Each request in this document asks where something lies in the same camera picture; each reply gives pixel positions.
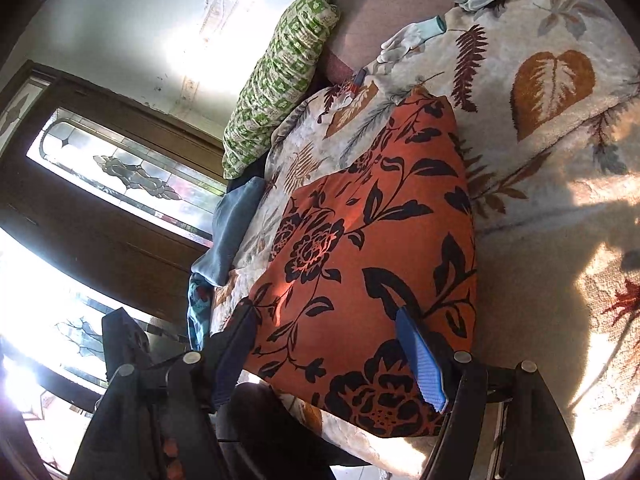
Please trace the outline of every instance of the sunlight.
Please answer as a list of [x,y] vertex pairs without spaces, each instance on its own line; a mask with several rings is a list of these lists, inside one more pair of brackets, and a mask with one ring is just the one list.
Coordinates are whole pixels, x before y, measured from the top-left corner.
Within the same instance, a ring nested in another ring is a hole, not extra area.
[[621,256],[619,250],[601,243],[575,282],[589,311],[591,327],[584,374],[569,406],[574,422],[572,438],[586,480],[597,480],[622,467],[639,429],[628,420],[636,410],[640,388],[631,393],[623,388],[634,366],[626,362],[620,346],[635,335],[632,331],[623,332],[623,321],[620,325],[612,323],[614,313],[604,314],[615,300],[615,293],[625,290],[623,276],[619,283],[606,279],[612,267],[617,269]]
[[272,9],[265,0],[223,0],[223,4],[221,16],[212,10],[207,18],[219,23],[212,32],[207,23],[203,30],[177,28],[164,50],[177,73],[208,89],[237,95],[264,53],[283,9]]
[[631,197],[640,197],[640,180],[632,174],[627,176],[603,176],[589,178],[588,180],[575,180],[566,183],[571,192],[575,206],[593,206],[594,204],[606,204],[617,202],[620,197],[630,205],[636,205],[637,200]]
[[76,282],[0,230],[0,333],[24,355],[69,380],[103,393],[104,387],[70,371],[75,368],[106,380],[104,361],[95,355],[80,354],[78,330],[65,326],[84,321],[97,334],[102,333],[104,314],[86,306],[82,296],[110,308],[124,307],[135,319],[151,322],[150,315]]
[[14,406],[21,413],[29,413],[34,403],[39,403],[40,394],[44,391],[30,370],[19,367],[11,359],[2,360],[6,370],[5,392]]

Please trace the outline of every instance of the brown leaf print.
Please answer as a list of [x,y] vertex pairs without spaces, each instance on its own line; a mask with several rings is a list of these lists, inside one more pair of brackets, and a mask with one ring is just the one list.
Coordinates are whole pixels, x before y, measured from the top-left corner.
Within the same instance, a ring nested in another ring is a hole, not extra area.
[[511,88],[518,141],[591,95],[595,83],[591,61],[577,50],[567,50],[558,57],[539,52],[527,59]]
[[538,170],[542,167],[542,165],[544,164],[545,160],[547,160],[549,155],[551,155],[551,152],[549,151],[537,154],[526,165],[524,165],[523,168],[516,171],[516,173],[514,173],[512,176],[507,177],[502,182],[504,184],[508,184],[509,186],[512,186],[513,184],[516,184],[517,182],[521,182],[524,179],[529,178],[530,176],[534,176],[538,172]]
[[618,311],[616,317],[613,320],[612,325],[615,325],[626,314],[636,316],[640,311],[640,285],[636,285],[630,279],[625,278],[625,292],[616,292],[616,302],[609,308],[605,309],[602,313]]
[[486,53],[484,28],[474,25],[456,40],[456,44],[460,48],[460,54],[451,93],[454,107],[462,106],[465,112],[477,112],[478,107],[471,101],[471,89]]
[[324,138],[327,139],[331,137],[333,134],[341,130],[351,121],[353,121],[357,115],[367,107],[369,102],[378,94],[378,87],[373,82],[373,80],[369,83],[368,86],[360,88],[360,91],[356,94],[351,104],[347,107],[338,110],[334,118],[329,124],[327,128],[326,134]]
[[[495,212],[500,214],[506,214],[507,208],[504,200],[499,195],[504,195],[508,198],[513,198],[516,200],[527,200],[529,197],[523,191],[514,188],[514,184],[533,176],[538,172],[542,164],[546,160],[546,158],[551,155],[551,152],[543,152],[532,158],[526,165],[520,168],[515,173],[507,176],[498,182],[497,186],[490,186],[486,191],[482,191],[489,181],[495,176],[495,173],[484,173],[475,178],[471,178],[470,174],[479,173],[479,171],[484,170],[486,165],[482,165],[479,168],[476,168],[473,171],[467,171],[466,177],[469,180],[468,188],[469,188],[469,196],[473,202],[473,208],[478,215],[482,218],[488,219],[489,216],[486,212],[484,206],[492,209]],[[476,163],[478,163],[482,158],[482,155],[475,156],[469,161],[472,161],[471,164],[468,165],[468,168]]]
[[500,199],[499,196],[493,193],[489,193],[484,196],[484,202],[494,211],[498,213],[502,213],[503,215],[507,213],[507,209],[504,206],[504,202]]
[[593,145],[593,161],[600,165],[600,171],[607,174],[624,175],[629,172],[626,164],[620,160],[618,147],[610,133],[610,129],[618,122],[620,115],[609,109],[595,116],[591,120],[589,132],[590,143]]
[[313,146],[314,143],[310,142],[298,153],[294,154],[296,158],[289,168],[287,177],[284,180],[285,193],[291,194],[299,187],[303,186],[305,180],[310,178],[311,174],[320,167],[320,164],[322,164],[324,159],[314,160],[312,155]]
[[264,250],[264,248],[266,247],[266,245],[267,245],[267,242],[264,239],[264,236],[261,236],[260,239],[258,240],[258,243],[257,243],[256,247],[255,247],[255,252],[256,253],[261,253]]
[[226,282],[225,286],[220,286],[216,289],[216,298],[213,302],[214,308],[225,303],[226,299],[231,297],[231,293],[234,291],[234,287],[236,286],[237,278],[238,272],[235,269],[231,269],[229,271],[229,281]]
[[494,0],[491,3],[484,6],[482,9],[478,10],[474,15],[474,21],[476,22],[478,18],[484,16],[487,13],[490,13],[496,20],[502,16],[507,8],[506,8],[507,0]]
[[269,195],[269,193],[271,192],[272,189],[278,189],[277,181],[278,181],[278,177],[280,176],[280,172],[281,171],[282,171],[282,168],[278,168],[273,173],[273,176],[265,184],[262,200],[265,200],[265,198]]
[[603,20],[609,19],[606,12],[589,2],[580,2],[578,0],[550,0],[550,4],[550,9],[540,7],[540,9],[548,10],[551,14],[543,18],[540,22],[538,37],[548,34],[560,23],[560,18],[562,18],[566,30],[576,40],[580,40],[582,35],[587,31],[587,23],[583,19],[584,16],[588,18],[601,18]]
[[338,95],[341,95],[345,92],[349,87],[351,87],[351,83],[356,79],[356,74],[352,75],[350,78],[345,79],[340,84],[334,85],[331,88],[327,89],[324,93],[324,111],[318,116],[318,124],[322,124],[322,117],[327,115],[331,111],[331,106],[334,104],[334,100]]
[[482,191],[482,189],[486,186],[486,184],[495,176],[494,172],[491,173],[483,173],[482,175],[476,176],[467,184],[469,190],[469,196],[471,198],[475,197]]
[[309,404],[302,402],[302,416],[305,419],[305,426],[313,431],[316,435],[322,436],[322,412]]

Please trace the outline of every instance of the green patterned pillow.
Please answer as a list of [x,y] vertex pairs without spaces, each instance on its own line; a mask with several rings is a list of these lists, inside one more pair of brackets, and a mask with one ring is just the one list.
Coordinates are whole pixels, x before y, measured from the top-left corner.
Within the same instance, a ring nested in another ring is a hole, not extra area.
[[296,0],[284,11],[225,128],[225,178],[240,176],[268,151],[271,133],[304,95],[324,42],[340,19],[340,10],[330,2]]

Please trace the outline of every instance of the metal screw cap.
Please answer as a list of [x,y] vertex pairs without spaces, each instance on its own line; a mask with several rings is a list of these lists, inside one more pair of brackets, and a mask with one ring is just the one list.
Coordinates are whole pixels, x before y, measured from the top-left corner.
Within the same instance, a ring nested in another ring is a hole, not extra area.
[[135,370],[134,366],[127,363],[118,368],[118,373],[121,376],[126,377],[128,375],[131,375],[133,373],[133,370]]
[[194,365],[200,360],[200,353],[188,352],[182,357],[182,360],[188,365]]
[[466,363],[470,363],[471,362],[471,354],[469,352],[456,352],[455,354],[453,354],[453,358],[462,364],[466,364]]
[[520,367],[530,374],[538,369],[538,366],[533,361],[523,361],[521,362]]

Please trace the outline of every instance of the wooden door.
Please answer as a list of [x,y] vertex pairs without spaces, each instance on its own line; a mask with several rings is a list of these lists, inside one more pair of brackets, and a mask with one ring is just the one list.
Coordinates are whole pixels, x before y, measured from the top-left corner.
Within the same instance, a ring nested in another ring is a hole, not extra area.
[[[183,326],[190,267],[207,247],[29,158],[34,141],[60,108],[219,181],[222,150],[205,136],[181,130],[110,92],[58,77],[22,118],[0,156],[2,229],[94,290]],[[34,276],[33,301],[47,301],[47,291],[39,290],[37,282]]]

